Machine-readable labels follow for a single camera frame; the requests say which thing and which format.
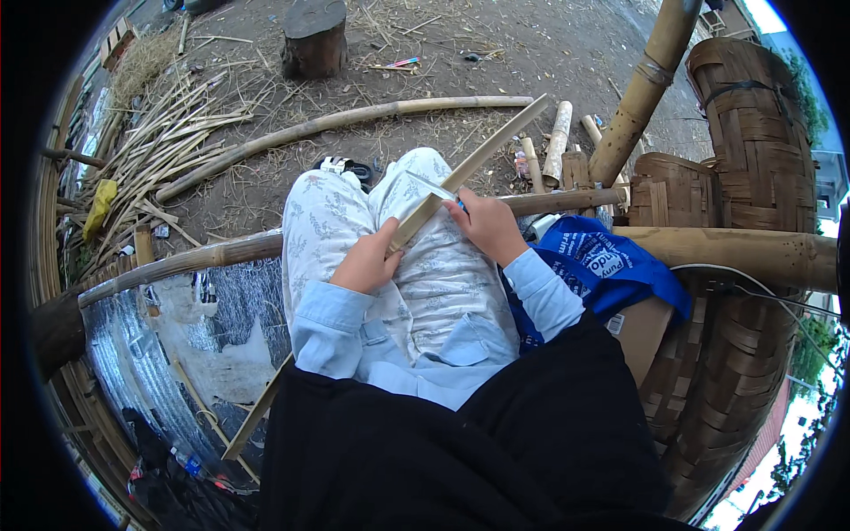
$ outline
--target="woven bamboo basket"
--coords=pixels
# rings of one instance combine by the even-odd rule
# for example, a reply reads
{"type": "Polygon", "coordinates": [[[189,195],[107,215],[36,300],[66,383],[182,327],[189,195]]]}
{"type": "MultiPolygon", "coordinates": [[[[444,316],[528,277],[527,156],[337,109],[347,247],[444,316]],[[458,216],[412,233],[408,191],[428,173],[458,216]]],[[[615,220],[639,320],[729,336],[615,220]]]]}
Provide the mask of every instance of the woven bamboo basket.
{"type": "Polygon", "coordinates": [[[720,181],[709,167],[652,152],[637,158],[634,172],[631,226],[723,226],[720,181]]]}
{"type": "MultiPolygon", "coordinates": [[[[785,63],[765,48],[720,37],[697,44],[687,67],[708,118],[715,157],[702,166],[717,172],[724,225],[812,233],[814,166],[785,63]]],[[[795,295],[783,286],[770,287],[782,297],[795,295]]],[[[666,514],[683,520],[752,446],[776,399],[796,331],[793,318],[776,302],[727,296],[714,298],[713,305],[715,313],[708,297],[702,346],[679,427],[670,435],[669,415],[653,419],[656,440],[665,436],[669,443],[662,463],[675,485],[666,514]]],[[[689,370],[690,361],[683,353],[678,370],[689,370]]],[[[666,392],[680,398],[682,388],[671,382],[669,375],[672,391],[666,392]]],[[[647,400],[653,396],[649,391],[647,400]]]]}
{"type": "MultiPolygon", "coordinates": [[[[635,161],[629,224],[641,227],[722,227],[723,199],[717,173],[708,166],[651,152],[635,161]]],[[[690,318],[670,330],[639,389],[659,455],[673,443],[700,360],[709,304],[710,275],[682,271],[691,296],[690,318]]]]}
{"type": "Polygon", "coordinates": [[[814,232],[814,164],[783,60],[717,37],[694,46],[686,65],[708,119],[729,226],[814,232]]]}

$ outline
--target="black skirt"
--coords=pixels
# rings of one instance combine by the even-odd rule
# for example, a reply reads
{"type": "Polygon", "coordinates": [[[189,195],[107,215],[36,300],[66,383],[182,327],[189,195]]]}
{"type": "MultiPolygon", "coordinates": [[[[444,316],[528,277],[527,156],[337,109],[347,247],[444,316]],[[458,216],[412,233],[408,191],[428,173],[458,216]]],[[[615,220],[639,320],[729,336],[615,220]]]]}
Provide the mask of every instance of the black skirt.
{"type": "Polygon", "coordinates": [[[588,310],[457,412],[290,365],[271,408],[261,527],[689,528],[620,344],[588,310]]]}

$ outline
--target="barcode label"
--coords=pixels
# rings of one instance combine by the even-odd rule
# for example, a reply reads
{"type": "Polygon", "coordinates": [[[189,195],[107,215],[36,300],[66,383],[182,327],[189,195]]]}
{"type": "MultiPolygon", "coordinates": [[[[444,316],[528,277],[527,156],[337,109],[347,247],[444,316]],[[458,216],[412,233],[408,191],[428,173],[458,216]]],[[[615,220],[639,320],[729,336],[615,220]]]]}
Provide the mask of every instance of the barcode label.
{"type": "Polygon", "coordinates": [[[620,330],[622,330],[623,328],[623,321],[625,320],[625,315],[617,314],[608,321],[608,324],[605,326],[605,328],[607,328],[612,335],[616,336],[620,334],[620,330]]]}

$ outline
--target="blue shopping bag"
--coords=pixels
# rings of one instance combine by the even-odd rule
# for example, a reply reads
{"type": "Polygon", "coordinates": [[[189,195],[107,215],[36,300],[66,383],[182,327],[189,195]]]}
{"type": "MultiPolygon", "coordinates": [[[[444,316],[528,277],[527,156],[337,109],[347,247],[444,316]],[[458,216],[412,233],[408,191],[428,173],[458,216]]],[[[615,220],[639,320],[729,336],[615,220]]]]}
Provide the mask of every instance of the blue shopping bag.
{"type": "MultiPolygon", "coordinates": [[[[676,309],[672,322],[690,314],[690,295],[670,269],[635,242],[611,234],[596,219],[561,217],[543,235],[540,244],[531,244],[531,248],[603,323],[652,295],[676,309]]],[[[519,332],[519,353],[523,354],[543,344],[543,337],[522,302],[504,279],[502,282],[519,332]]]]}

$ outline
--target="hand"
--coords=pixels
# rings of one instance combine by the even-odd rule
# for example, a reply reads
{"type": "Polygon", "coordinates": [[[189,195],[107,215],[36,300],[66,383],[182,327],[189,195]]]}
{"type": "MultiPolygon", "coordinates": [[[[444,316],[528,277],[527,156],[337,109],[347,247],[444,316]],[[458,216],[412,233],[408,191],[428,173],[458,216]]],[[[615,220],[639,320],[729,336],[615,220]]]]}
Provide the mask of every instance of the hand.
{"type": "Polygon", "coordinates": [[[331,284],[368,295],[388,283],[404,254],[397,251],[384,260],[398,227],[398,218],[388,217],[375,234],[361,236],[339,264],[331,284]]]}
{"type": "Polygon", "coordinates": [[[443,206],[485,255],[505,268],[529,248],[519,233],[510,206],[491,197],[478,197],[466,188],[461,188],[457,194],[469,214],[454,201],[443,200],[443,206]]]}

